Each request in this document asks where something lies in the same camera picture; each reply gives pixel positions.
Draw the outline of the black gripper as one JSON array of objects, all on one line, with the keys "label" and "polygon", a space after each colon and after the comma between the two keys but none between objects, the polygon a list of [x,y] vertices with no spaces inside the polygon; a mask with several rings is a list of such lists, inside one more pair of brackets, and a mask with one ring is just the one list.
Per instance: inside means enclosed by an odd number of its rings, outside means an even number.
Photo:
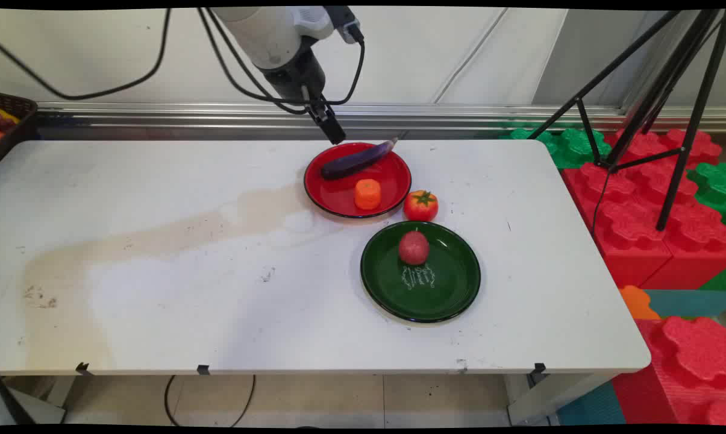
[{"label": "black gripper", "polygon": [[[346,140],[346,133],[336,118],[333,106],[327,104],[327,100],[322,96],[326,76],[313,53],[311,43],[300,44],[293,58],[282,66],[271,69],[258,66],[257,69],[277,91],[280,99],[302,101],[301,109],[290,108],[287,102],[277,102],[276,105],[280,109],[291,115],[309,113],[314,124],[333,145]],[[305,105],[304,101],[313,102]]]}]

